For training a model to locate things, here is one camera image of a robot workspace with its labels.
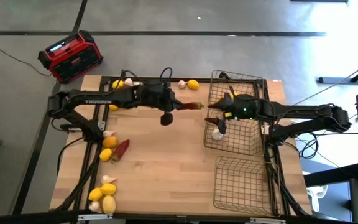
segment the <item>red chili pepper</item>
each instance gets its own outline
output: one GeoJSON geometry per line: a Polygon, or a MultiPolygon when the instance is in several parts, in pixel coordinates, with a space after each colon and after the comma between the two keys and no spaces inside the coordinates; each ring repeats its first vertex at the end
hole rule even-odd
{"type": "Polygon", "coordinates": [[[127,151],[128,147],[129,147],[129,139],[127,139],[127,140],[123,141],[121,144],[119,144],[117,146],[116,151],[111,156],[112,162],[118,162],[121,159],[121,157],[124,155],[124,153],[127,151]]]}

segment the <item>wooden tabletop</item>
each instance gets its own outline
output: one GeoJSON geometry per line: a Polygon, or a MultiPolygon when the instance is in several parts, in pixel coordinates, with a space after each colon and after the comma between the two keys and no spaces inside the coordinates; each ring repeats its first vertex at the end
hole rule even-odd
{"type": "MultiPolygon", "coordinates": [[[[86,75],[81,90],[98,91],[100,79],[98,75],[86,75]]],[[[268,80],[267,84],[270,100],[285,103],[282,82],[268,80]]],[[[172,89],[182,102],[200,101],[208,104],[209,83],[200,83],[197,91],[188,88],[180,90],[176,83],[172,83],[172,89]]],[[[94,106],[81,105],[76,110],[91,119],[94,106]]],[[[96,186],[101,185],[99,179],[103,175],[118,179],[114,198],[117,202],[116,212],[119,213],[249,215],[214,207],[215,160],[219,156],[257,161],[263,161],[263,158],[205,148],[203,118],[206,117],[206,108],[173,111],[172,114],[173,123],[161,126],[162,112],[156,109],[138,107],[110,111],[106,129],[116,130],[120,142],[130,139],[131,144],[121,161],[115,164],[100,163],[96,186]]],[[[81,133],[70,133],[67,142],[79,137],[81,133]]],[[[80,141],[66,149],[50,208],[59,206],[77,184],[85,147],[86,143],[80,141]]],[[[311,213],[298,153],[291,147],[281,146],[280,155],[287,188],[302,208],[311,213]]],[[[82,208],[88,198],[87,192],[88,188],[85,187],[82,208]]]]}

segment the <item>garlic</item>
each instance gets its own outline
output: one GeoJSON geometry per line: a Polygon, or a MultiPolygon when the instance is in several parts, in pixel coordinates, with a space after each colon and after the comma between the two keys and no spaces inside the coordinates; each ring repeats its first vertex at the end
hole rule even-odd
{"type": "Polygon", "coordinates": [[[109,177],[108,175],[104,175],[102,176],[102,178],[100,179],[100,181],[102,182],[102,184],[107,184],[107,183],[111,183],[114,182],[115,180],[117,180],[114,177],[109,177]]]}
{"type": "Polygon", "coordinates": [[[222,140],[223,134],[221,134],[218,129],[214,129],[212,132],[212,138],[217,141],[222,140]]]}
{"type": "Polygon", "coordinates": [[[95,202],[92,202],[90,205],[89,205],[89,209],[92,211],[92,212],[99,212],[100,208],[100,203],[98,201],[95,201],[95,202]]]}
{"type": "Polygon", "coordinates": [[[178,82],[179,88],[185,88],[185,87],[186,87],[186,84],[187,84],[187,82],[185,82],[185,81],[183,81],[183,80],[180,80],[180,81],[178,82]]]}
{"type": "Polygon", "coordinates": [[[127,78],[127,79],[125,79],[124,84],[126,86],[132,86],[132,85],[134,85],[134,82],[132,82],[132,80],[130,78],[127,78]]]}
{"type": "Polygon", "coordinates": [[[112,136],[115,133],[116,133],[116,131],[103,131],[103,137],[107,138],[107,137],[112,136]]]}

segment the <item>wire basket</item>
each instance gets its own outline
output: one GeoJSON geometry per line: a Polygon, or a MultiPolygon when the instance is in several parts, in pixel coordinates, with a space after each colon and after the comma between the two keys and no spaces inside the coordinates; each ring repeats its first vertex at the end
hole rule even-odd
{"type": "Polygon", "coordinates": [[[279,216],[280,186],[268,177],[266,166],[273,166],[277,170],[277,166],[269,162],[218,157],[214,206],[252,215],[279,216]]]}
{"type": "MultiPolygon", "coordinates": [[[[260,77],[243,75],[239,73],[214,70],[209,88],[208,103],[212,104],[221,99],[224,93],[230,93],[229,86],[232,86],[235,94],[249,94],[256,98],[263,98],[264,80],[260,77]]],[[[207,118],[223,118],[220,110],[208,109],[207,118]]],[[[255,120],[226,121],[226,134],[222,140],[212,138],[212,132],[217,129],[216,125],[206,123],[204,132],[204,145],[212,149],[219,149],[228,152],[236,152],[251,156],[263,156],[264,136],[261,134],[261,125],[255,120]]]]}

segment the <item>concrete floor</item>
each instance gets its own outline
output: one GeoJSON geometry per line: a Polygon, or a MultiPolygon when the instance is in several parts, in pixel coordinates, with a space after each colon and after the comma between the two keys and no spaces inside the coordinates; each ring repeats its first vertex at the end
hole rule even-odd
{"type": "MultiPolygon", "coordinates": [[[[0,30],[71,31],[80,4],[0,0],[0,30]]],[[[350,15],[343,3],[95,0],[88,1],[80,29],[328,32],[327,37],[313,38],[95,37],[104,62],[90,74],[118,75],[125,68],[157,76],[170,66],[175,77],[210,77],[214,69],[230,70],[283,80],[287,103],[292,104],[327,87],[317,84],[317,77],[343,77],[358,68],[358,28],[350,15]]],[[[61,38],[0,36],[0,48],[47,73],[37,52],[61,38]]],[[[0,53],[0,215],[11,211],[54,83],[0,53]]],[[[62,89],[80,85],[81,78],[62,89]]],[[[304,104],[335,103],[353,115],[356,94],[358,86],[336,86],[304,104]]],[[[24,213],[48,210],[66,137],[49,128],[24,213]]],[[[319,151],[341,166],[358,162],[358,137],[321,137],[319,151]]],[[[315,160],[329,164],[321,157],[315,160]]]]}

